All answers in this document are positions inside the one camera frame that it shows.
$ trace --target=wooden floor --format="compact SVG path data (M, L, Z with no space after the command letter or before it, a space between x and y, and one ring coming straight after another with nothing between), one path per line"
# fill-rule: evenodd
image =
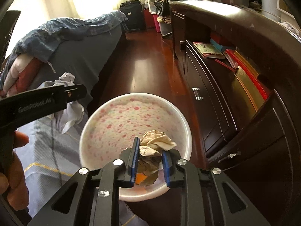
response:
M206 168L201 149L197 118L188 87L181 78L177 60L173 58L172 40L162 39L154 29L126 35L127 47L113 66L98 105L122 94L144 92L163 97L173 103L187 119L193 137L191 161ZM132 211L150 226L180 224L180 190L136 203L128 203Z

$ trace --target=black suitcase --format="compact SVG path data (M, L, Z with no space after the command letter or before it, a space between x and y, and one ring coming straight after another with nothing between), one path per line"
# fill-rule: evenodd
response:
M146 29L144 14L140 1L132 0L121 3L119 10L128 18L128 21L125 23L130 32Z

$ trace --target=drawer handle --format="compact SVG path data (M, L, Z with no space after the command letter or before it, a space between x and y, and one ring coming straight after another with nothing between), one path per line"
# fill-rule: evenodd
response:
M195 94L195 100L202 100L202 99L204 99L203 97L201 97L200 95L199 95L199 89L200 88L198 88L198 87L193 87L192 88L192 91L193 91L193 93Z
M220 159L220 160L219 160L219 163L221 163L222 161L224 161L224 160L226 160L226 159L231 159L231 158L233 158L233 157L236 156L236 155L241 155L241 152L238 151L237 153L230 154L230 155L228 155L228 156L226 156L226 157Z

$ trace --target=shelf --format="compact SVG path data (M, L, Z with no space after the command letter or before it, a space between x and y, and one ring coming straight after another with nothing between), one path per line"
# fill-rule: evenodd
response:
M245 127L255 115L255 108L244 88L236 78L235 73L217 63L215 59L205 58L195 50L213 79L209 79L212 85L216 84L228 105L238 130Z

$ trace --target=cabinet door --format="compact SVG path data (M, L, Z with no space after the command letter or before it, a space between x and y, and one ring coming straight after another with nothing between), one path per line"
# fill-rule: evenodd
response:
M185 43L185 16L176 12L172 14L173 36L175 54L179 60L180 68L184 70L184 50L181 50L181 42Z
M250 124L209 162L209 167L224 170L271 225L278 225L301 194L301 154L294 125L276 90Z
M208 150L221 138L222 133L207 89L192 60L188 55L186 57L187 82L194 98L205 148Z
M290 206L292 172L285 137L275 144L224 172L257 207L277 225Z

